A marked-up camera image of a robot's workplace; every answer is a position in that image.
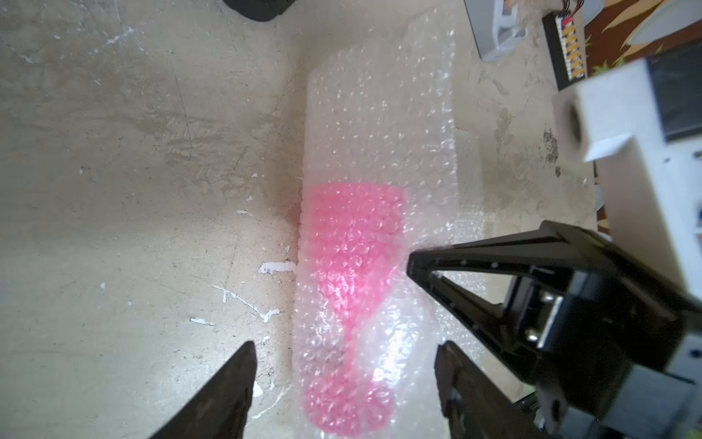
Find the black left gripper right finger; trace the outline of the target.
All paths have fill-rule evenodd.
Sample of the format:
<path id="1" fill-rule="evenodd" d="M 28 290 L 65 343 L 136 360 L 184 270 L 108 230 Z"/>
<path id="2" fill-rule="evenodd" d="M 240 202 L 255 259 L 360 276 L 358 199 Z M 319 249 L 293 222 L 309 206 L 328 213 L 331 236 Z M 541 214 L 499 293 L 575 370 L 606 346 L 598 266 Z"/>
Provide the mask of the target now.
<path id="1" fill-rule="evenodd" d="M 541 438 L 533 420 L 453 342 L 437 349 L 435 364 L 442 415 L 451 438 Z"/>

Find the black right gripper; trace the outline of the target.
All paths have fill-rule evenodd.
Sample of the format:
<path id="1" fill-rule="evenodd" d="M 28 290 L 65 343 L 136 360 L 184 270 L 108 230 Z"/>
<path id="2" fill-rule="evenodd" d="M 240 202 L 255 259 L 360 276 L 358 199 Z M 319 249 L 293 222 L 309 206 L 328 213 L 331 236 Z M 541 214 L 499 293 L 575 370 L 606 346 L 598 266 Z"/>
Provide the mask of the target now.
<path id="1" fill-rule="evenodd" d="M 598 233 L 556 221 L 409 256 L 409 278 L 521 382 L 566 438 L 682 438 L 701 421 L 701 304 L 638 264 L 594 263 Z M 491 304 L 439 271 L 510 274 Z"/>

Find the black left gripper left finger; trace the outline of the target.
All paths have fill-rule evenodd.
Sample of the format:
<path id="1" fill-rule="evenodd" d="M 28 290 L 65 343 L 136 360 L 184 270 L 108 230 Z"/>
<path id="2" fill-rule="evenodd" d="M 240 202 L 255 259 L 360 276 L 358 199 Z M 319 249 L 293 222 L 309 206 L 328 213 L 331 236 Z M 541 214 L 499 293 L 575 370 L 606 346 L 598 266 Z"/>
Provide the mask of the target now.
<path id="1" fill-rule="evenodd" d="M 243 438 L 257 366 L 247 341 L 152 438 Z"/>

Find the clear bubble wrap sheet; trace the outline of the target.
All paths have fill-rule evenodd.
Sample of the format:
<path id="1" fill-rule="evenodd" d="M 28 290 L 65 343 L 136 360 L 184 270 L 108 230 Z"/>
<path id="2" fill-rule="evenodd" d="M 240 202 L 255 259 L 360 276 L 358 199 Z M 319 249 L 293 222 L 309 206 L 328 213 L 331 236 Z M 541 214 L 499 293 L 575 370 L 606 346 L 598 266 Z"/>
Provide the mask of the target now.
<path id="1" fill-rule="evenodd" d="M 459 206 L 451 1 L 309 76 L 292 374 L 298 438 L 440 438 L 449 327 L 407 274 Z"/>

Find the pink plastic wine glass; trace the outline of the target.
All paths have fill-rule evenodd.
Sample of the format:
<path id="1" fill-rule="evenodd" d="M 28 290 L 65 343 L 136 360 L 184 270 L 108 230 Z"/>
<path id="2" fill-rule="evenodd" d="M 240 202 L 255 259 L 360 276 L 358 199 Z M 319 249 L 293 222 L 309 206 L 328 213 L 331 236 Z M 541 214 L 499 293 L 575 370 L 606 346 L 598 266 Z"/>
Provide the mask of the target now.
<path id="1" fill-rule="evenodd" d="M 312 286 L 340 326 L 334 365 L 305 391 L 311 423 L 330 435 L 358 437 L 388 424 L 394 395 L 358 364 L 359 336 L 390 293 L 402 260 L 406 198 L 378 183 L 327 183 L 303 209 L 303 251 Z"/>

